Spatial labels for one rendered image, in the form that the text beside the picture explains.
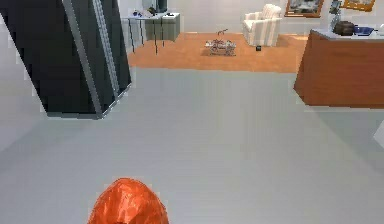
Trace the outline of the small glass coffee table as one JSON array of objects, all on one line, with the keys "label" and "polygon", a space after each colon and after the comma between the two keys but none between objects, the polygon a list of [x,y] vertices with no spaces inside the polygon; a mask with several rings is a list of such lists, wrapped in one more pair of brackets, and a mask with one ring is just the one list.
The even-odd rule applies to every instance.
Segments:
[{"label": "small glass coffee table", "polygon": [[226,29],[219,30],[217,32],[217,38],[214,40],[207,40],[205,42],[205,47],[209,48],[211,55],[219,55],[221,51],[224,52],[226,56],[234,56],[236,43],[231,40],[223,40],[221,35],[224,35]]}]

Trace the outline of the grey-green cabinet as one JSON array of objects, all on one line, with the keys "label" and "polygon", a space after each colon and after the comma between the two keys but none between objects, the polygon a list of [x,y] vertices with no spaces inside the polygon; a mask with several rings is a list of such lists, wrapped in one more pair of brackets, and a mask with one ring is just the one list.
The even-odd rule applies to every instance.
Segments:
[{"label": "grey-green cabinet", "polygon": [[180,14],[168,13],[161,19],[145,21],[148,40],[170,40],[175,42],[180,34]]}]

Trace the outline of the white table with black legs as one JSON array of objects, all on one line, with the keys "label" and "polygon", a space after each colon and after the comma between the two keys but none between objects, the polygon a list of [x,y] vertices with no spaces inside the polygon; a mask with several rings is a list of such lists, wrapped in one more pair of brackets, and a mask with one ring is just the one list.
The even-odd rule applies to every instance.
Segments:
[{"label": "white table with black legs", "polygon": [[141,44],[145,40],[153,40],[155,53],[158,53],[158,40],[163,35],[163,17],[165,13],[154,12],[148,10],[133,10],[127,17],[122,19],[122,22],[128,26],[128,37],[132,51],[136,52],[136,44],[133,33],[133,26],[138,28],[137,35]]}]

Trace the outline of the orange shiny rounded object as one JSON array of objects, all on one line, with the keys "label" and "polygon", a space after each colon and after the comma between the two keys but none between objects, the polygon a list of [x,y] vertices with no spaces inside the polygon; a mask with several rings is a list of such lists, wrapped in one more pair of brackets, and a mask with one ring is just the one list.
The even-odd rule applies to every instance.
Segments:
[{"label": "orange shiny rounded object", "polygon": [[97,198],[87,224],[170,224],[165,205],[144,183],[119,178]]}]

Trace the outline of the black fridge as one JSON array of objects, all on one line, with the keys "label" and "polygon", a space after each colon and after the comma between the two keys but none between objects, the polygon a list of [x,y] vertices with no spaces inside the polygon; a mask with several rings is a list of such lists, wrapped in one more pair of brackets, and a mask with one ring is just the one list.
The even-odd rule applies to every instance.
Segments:
[{"label": "black fridge", "polygon": [[131,85],[117,0],[0,0],[50,117],[100,119]]}]

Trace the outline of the wood framed picture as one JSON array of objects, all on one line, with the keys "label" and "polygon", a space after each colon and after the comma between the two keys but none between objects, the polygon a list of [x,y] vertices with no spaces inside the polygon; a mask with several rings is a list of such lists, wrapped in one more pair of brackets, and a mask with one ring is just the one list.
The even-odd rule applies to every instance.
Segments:
[{"label": "wood framed picture", "polygon": [[287,0],[285,17],[319,18],[324,0]]}]

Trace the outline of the brown wooden counter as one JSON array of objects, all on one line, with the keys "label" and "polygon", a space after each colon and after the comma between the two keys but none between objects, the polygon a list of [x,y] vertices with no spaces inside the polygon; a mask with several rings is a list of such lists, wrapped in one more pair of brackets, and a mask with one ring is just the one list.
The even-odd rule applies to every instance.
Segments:
[{"label": "brown wooden counter", "polygon": [[311,30],[294,90],[309,106],[384,109],[384,39]]}]

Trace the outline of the dark brown pot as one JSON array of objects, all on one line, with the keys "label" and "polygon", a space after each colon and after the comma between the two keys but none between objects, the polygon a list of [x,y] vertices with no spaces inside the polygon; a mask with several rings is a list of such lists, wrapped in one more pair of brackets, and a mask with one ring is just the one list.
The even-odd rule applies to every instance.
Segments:
[{"label": "dark brown pot", "polygon": [[340,36],[352,36],[355,25],[349,21],[339,21],[334,26],[332,32]]}]

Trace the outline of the blue dish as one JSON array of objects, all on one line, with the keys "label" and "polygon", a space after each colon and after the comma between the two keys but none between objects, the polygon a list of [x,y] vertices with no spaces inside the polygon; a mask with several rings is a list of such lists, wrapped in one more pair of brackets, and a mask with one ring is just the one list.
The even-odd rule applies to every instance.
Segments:
[{"label": "blue dish", "polygon": [[369,36],[374,31],[371,27],[355,26],[354,34],[357,36]]}]

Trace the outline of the gold framed picture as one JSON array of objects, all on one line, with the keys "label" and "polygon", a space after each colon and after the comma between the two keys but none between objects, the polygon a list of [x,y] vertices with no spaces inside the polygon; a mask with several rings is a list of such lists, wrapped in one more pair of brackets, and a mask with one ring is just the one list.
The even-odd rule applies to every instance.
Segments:
[{"label": "gold framed picture", "polygon": [[344,0],[342,7],[345,9],[371,12],[375,0]]}]

